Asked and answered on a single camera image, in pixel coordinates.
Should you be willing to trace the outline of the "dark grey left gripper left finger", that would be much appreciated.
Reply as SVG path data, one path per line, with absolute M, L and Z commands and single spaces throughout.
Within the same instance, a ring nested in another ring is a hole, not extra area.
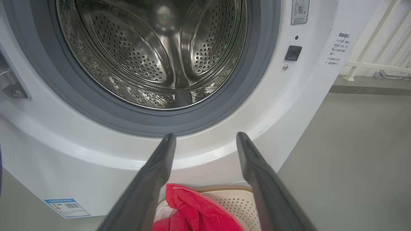
M 163 137 L 106 216 L 99 231 L 151 231 L 160 190 L 170 177 L 176 135 Z

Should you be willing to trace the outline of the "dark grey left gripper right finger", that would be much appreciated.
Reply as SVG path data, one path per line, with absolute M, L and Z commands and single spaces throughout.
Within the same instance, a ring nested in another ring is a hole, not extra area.
M 315 231 L 313 223 L 246 133 L 236 135 L 244 179 L 253 190 L 263 231 Z

